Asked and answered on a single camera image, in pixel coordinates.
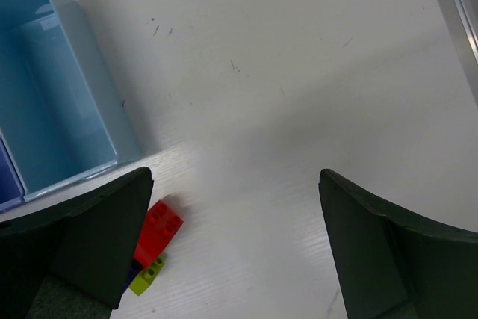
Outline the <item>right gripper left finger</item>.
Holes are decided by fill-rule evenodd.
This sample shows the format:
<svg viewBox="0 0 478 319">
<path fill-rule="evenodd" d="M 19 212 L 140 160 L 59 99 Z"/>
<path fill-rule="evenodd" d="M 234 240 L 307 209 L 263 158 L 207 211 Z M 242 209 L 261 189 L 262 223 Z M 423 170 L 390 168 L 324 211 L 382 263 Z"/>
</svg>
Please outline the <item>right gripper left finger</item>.
<svg viewBox="0 0 478 319">
<path fill-rule="evenodd" d="M 109 318 L 152 194 L 140 167 L 41 211 L 1 223 L 2 318 Z"/>
</svg>

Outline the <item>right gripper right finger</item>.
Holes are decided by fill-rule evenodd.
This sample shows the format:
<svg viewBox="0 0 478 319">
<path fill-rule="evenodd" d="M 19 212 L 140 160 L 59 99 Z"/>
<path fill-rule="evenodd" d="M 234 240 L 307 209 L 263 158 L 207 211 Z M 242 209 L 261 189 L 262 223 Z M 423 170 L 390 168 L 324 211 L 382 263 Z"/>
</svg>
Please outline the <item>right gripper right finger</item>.
<svg viewBox="0 0 478 319">
<path fill-rule="evenodd" d="M 431 220 L 330 169 L 318 190 L 349 318 L 476 318 L 477 234 Z"/>
</svg>

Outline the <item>purple lego plate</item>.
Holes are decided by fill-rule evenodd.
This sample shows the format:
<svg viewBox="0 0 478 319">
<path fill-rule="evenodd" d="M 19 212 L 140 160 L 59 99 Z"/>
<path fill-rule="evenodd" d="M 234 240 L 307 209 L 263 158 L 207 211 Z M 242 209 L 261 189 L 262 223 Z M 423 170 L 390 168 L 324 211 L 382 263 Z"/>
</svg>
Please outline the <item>purple lego plate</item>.
<svg viewBox="0 0 478 319">
<path fill-rule="evenodd" d="M 133 259 L 128 270 L 128 275 L 126 277 L 125 282 L 122 286 L 122 292 L 124 293 L 129 285 L 134 281 L 139 273 L 141 273 L 144 269 L 144 266 L 138 262 L 136 259 Z"/>
</svg>

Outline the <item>long green lego brick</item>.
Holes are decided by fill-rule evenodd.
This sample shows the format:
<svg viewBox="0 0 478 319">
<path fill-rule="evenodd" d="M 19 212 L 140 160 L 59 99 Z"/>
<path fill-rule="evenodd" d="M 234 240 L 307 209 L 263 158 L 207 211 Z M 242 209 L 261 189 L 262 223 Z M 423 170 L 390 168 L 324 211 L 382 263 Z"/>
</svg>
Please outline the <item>long green lego brick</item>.
<svg viewBox="0 0 478 319">
<path fill-rule="evenodd" d="M 148 268 L 139 272 L 135 276 L 128 288 L 137 296 L 140 296 L 151 286 L 164 265 L 164 259 L 161 256 L 158 256 Z"/>
</svg>

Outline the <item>red flower lego brick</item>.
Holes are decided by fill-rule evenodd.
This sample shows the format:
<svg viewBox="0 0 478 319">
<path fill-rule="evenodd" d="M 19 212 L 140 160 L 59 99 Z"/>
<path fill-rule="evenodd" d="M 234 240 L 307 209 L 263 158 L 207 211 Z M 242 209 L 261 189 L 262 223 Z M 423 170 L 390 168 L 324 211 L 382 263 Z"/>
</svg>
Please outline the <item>red flower lego brick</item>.
<svg viewBox="0 0 478 319">
<path fill-rule="evenodd" d="M 134 252 L 134 260 L 149 267 L 166 249 L 183 225 L 178 216 L 163 200 L 158 200 L 147 212 Z"/>
</svg>

